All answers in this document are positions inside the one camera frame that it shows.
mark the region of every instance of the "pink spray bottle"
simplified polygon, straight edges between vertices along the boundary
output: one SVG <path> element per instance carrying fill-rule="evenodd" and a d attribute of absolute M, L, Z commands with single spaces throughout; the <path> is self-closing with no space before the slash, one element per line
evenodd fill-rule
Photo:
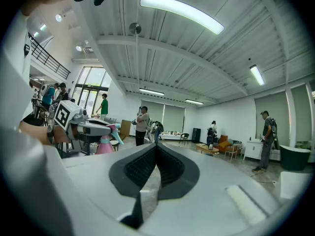
<path fill-rule="evenodd" d="M 118 135 L 118 129 L 120 128 L 120 123 L 107 125 L 106 127 L 109 127 L 111 129 L 110 136 L 116 138 L 116 140 L 121 144 L 124 145 L 123 141 L 120 139 Z M 110 137 L 109 135 L 102 136 L 100 139 L 100 143 L 98 145 L 97 153 L 98 154 L 107 154 L 114 152 L 114 148 L 112 144 L 110 143 Z"/>

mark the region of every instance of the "sneaker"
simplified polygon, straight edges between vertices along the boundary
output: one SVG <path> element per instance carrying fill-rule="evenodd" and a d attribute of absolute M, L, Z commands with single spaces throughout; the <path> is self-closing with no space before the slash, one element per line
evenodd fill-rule
<path fill-rule="evenodd" d="M 257 166 L 255 169 L 252 169 L 253 172 L 261 172 L 261 168 L 259 166 Z"/>

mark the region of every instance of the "orange pillow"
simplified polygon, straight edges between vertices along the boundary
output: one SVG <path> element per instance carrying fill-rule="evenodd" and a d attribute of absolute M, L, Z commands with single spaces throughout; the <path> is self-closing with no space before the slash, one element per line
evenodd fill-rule
<path fill-rule="evenodd" d="M 230 145 L 232 145 L 232 144 L 229 143 L 229 141 L 224 141 L 224 142 L 222 142 L 222 143 L 219 144 L 219 146 L 220 146 L 221 148 L 225 148 L 226 146 L 230 146 Z"/>

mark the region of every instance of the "balcony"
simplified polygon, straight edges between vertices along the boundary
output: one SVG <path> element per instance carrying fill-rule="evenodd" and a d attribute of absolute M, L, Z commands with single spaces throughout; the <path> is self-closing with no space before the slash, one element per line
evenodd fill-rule
<path fill-rule="evenodd" d="M 55 60 L 31 34 L 29 34 L 29 37 L 31 39 L 31 54 L 50 70 L 54 71 L 62 78 L 67 79 L 70 71 Z"/>

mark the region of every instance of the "fluorescent light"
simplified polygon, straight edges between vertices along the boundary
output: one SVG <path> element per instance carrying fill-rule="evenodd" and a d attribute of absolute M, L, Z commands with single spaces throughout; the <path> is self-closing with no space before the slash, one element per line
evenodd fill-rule
<path fill-rule="evenodd" d="M 61 20 L 63 19 L 63 17 L 60 14 L 57 14 L 55 16 L 55 18 L 56 18 L 57 22 L 61 22 Z"/>
<path fill-rule="evenodd" d="M 140 5 L 142 7 L 166 10 L 186 17 L 204 26 L 216 35 L 219 35 L 220 32 L 224 30 L 224 26 L 218 21 L 208 16 L 206 13 L 183 2 L 176 0 L 140 0 Z"/>
<path fill-rule="evenodd" d="M 186 100 L 186 102 L 193 103 L 193 104 L 198 104 L 198 105 L 203 105 L 203 102 L 195 101 L 195 100 Z"/>
<path fill-rule="evenodd" d="M 250 67 L 251 72 L 253 73 L 253 75 L 255 76 L 255 78 L 257 79 L 258 83 L 262 86 L 265 84 L 263 78 L 261 77 L 261 74 L 257 68 L 256 65 L 252 65 Z"/>
<path fill-rule="evenodd" d="M 164 95 L 163 92 L 156 92 L 156 91 L 147 90 L 147 89 L 144 89 L 144 88 L 140 88 L 139 90 L 142 91 L 142 92 L 148 92 L 148 93 L 155 93 L 155 94 L 158 94 L 158 95 Z"/>

